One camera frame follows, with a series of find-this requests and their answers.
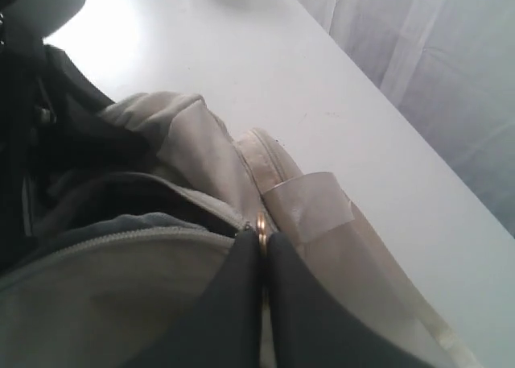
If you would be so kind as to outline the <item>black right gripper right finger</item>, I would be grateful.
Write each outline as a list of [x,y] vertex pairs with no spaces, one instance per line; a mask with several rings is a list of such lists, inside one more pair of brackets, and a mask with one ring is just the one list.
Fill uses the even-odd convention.
[[428,367],[343,308],[282,233],[266,245],[266,271],[278,367]]

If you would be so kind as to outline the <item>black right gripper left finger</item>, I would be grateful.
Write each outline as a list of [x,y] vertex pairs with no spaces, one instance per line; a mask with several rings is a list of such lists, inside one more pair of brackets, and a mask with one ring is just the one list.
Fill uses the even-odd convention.
[[201,297],[125,367],[258,367],[262,258],[258,235],[241,231]]

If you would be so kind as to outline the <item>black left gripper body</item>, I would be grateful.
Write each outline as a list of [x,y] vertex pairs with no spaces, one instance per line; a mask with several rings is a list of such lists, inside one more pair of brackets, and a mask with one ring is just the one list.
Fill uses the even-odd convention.
[[25,176],[132,164],[149,143],[101,118],[113,105],[68,55],[40,40],[1,42],[1,205],[21,202]]

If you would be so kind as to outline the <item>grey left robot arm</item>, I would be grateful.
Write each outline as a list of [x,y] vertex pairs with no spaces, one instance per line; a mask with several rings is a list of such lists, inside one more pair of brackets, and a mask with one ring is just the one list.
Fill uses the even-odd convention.
[[101,118],[113,101],[46,43],[86,0],[1,0],[1,207],[23,182],[51,204],[58,183],[138,167],[149,143]]

